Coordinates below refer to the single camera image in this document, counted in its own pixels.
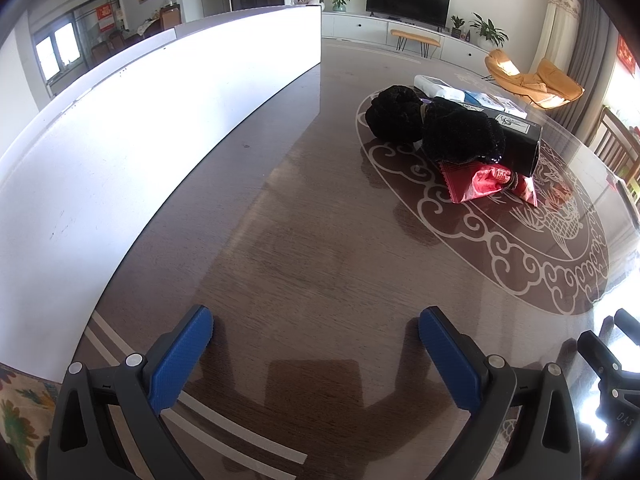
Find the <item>white wet wipes pack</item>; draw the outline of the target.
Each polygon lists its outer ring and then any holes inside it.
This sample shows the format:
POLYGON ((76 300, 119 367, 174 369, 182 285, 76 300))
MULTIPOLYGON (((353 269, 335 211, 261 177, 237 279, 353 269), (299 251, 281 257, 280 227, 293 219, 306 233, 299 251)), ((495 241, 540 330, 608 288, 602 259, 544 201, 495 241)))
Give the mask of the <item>white wet wipes pack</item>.
POLYGON ((439 78, 416 75, 414 77, 413 85, 420 91, 422 91, 428 98, 443 98, 449 101, 462 103, 465 100, 465 93, 463 90, 451 87, 446 81, 439 78))

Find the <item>wooden bench hairpin legs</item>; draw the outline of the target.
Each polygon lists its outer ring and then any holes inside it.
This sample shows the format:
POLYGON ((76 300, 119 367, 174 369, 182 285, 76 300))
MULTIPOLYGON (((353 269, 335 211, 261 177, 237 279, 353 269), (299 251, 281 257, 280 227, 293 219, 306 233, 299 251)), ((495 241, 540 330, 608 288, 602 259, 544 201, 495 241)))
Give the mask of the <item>wooden bench hairpin legs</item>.
POLYGON ((414 32, 392 29, 390 34, 396 39, 397 51, 405 51, 409 41, 417 42, 419 44, 420 55, 422 58, 429 58, 431 54, 442 46, 438 40, 415 34, 414 32))

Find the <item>green potted plant right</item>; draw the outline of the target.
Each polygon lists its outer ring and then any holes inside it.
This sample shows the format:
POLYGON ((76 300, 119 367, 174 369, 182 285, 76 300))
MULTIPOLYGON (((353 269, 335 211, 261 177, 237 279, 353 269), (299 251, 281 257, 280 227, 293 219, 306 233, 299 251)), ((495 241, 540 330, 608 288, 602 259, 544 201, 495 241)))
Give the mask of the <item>green potted plant right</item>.
POLYGON ((500 49, 509 41, 509 36, 502 28, 497 27, 490 18, 485 20, 478 13, 474 14, 470 27, 476 31, 477 45, 486 51, 500 49))

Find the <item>white floor air conditioner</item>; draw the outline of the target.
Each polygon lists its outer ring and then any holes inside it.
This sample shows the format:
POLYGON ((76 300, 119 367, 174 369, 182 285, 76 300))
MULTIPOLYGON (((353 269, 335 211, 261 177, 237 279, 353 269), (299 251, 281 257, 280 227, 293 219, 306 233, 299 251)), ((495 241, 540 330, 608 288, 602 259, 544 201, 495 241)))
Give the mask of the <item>white floor air conditioner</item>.
POLYGON ((548 0, 544 24, 531 70, 546 58, 565 73, 577 40, 582 3, 580 0, 548 0))

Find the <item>small potted plant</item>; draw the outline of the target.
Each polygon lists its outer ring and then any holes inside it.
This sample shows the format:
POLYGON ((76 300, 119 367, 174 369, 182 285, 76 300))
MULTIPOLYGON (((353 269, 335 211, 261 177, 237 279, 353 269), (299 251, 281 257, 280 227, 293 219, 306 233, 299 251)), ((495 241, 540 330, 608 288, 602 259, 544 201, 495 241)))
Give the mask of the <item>small potted plant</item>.
POLYGON ((451 17, 452 27, 451 27, 451 36, 454 38, 460 39, 462 35, 462 27, 465 24, 465 19, 460 18, 460 16, 453 15, 451 17))

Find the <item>wooden dining chair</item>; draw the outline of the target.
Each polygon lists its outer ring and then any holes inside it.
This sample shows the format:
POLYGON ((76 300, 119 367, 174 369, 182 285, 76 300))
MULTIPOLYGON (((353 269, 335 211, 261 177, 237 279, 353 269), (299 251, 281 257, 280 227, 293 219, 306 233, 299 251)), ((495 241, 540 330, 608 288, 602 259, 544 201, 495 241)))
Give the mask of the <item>wooden dining chair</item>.
POLYGON ((627 188, 639 192, 639 140, 607 106, 600 111, 589 147, 627 188))

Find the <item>red window decoration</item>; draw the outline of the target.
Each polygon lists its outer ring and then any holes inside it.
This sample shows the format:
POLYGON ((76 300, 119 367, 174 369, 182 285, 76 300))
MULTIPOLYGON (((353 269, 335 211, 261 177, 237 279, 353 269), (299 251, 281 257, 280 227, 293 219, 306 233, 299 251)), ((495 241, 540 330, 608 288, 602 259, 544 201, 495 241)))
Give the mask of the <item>red window decoration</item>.
POLYGON ((623 68, 631 75, 634 75, 638 70, 638 63, 622 35, 618 36, 617 39, 616 55, 620 64, 623 65, 623 68))

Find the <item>black plush scarf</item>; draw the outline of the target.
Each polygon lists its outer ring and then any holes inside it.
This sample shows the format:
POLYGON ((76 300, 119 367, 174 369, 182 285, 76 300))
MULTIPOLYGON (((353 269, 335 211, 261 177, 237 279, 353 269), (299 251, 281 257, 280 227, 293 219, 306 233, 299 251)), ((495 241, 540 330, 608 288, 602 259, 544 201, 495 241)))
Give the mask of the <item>black plush scarf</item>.
POLYGON ((498 164, 506 152, 494 118, 440 96, 425 102, 406 86, 381 91, 364 117, 378 140, 398 148, 419 143, 435 162, 498 164))

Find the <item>blue white medicine box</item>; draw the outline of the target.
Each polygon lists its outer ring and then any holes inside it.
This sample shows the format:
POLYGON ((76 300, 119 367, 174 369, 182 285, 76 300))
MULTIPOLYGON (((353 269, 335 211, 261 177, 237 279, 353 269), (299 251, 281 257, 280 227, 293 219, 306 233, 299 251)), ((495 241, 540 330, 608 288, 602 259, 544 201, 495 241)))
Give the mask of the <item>blue white medicine box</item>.
POLYGON ((490 108, 491 110, 498 110, 499 112, 504 111, 503 105, 487 93, 468 90, 464 90, 463 93, 465 103, 483 108, 490 108))

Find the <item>white tv cabinet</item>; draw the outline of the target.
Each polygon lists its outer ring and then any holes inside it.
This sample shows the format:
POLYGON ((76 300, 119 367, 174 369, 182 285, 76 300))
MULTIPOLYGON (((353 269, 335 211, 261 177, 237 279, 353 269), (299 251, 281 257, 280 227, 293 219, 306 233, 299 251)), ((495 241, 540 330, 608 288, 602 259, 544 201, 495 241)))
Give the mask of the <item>white tv cabinet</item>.
POLYGON ((442 32, 347 12, 323 12, 322 36, 411 52, 467 68, 477 63, 484 65, 488 55, 488 51, 442 32))

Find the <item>red foil snack bag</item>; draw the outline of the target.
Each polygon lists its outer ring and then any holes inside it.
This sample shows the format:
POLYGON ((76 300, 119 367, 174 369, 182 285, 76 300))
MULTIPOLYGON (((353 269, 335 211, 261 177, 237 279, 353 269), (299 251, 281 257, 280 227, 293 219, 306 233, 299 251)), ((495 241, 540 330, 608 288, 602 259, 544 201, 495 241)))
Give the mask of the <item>red foil snack bag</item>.
POLYGON ((455 204, 477 200, 501 192, 510 192, 524 203, 538 206, 532 177, 524 177, 505 166, 468 162, 463 165, 441 162, 440 171, 450 200, 455 204))

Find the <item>white partition board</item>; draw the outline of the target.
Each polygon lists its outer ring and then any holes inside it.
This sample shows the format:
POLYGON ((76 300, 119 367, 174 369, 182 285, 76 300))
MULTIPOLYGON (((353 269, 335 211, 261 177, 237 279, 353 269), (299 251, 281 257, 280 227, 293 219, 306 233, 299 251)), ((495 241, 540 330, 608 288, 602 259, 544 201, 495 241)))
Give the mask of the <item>white partition board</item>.
POLYGON ((1 361, 59 382, 154 214, 244 119, 321 60, 318 6, 210 16, 81 76, 1 159, 1 361))

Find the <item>black flat screen television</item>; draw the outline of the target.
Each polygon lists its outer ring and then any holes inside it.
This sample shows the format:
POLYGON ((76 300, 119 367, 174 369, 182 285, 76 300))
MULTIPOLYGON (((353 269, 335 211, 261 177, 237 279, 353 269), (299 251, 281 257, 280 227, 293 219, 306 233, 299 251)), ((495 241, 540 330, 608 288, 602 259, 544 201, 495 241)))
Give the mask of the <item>black flat screen television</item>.
POLYGON ((366 10, 373 14, 408 18, 409 21, 444 27, 450 0, 366 0, 366 10))

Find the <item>black rectangular box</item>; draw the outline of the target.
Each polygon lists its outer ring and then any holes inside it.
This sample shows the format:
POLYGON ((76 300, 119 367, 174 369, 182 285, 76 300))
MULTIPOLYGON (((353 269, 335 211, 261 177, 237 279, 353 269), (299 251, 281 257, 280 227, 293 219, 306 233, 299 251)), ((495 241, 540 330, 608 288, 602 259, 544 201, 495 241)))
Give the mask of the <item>black rectangular box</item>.
POLYGON ((539 159, 541 125, 493 108, 469 103, 463 103, 463 106, 468 110, 483 112, 498 122, 504 135, 504 152, 500 164, 524 177, 531 177, 539 159))

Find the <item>grey curtain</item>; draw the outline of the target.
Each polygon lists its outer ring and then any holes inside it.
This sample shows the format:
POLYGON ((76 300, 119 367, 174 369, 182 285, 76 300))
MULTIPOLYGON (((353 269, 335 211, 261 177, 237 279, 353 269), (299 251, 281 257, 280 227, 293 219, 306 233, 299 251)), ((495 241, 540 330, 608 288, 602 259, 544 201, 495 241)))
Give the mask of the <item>grey curtain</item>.
POLYGON ((580 0, 582 14, 567 75, 584 88, 582 96, 564 105, 554 120, 585 141, 602 108, 615 64, 618 30, 598 3, 580 0))

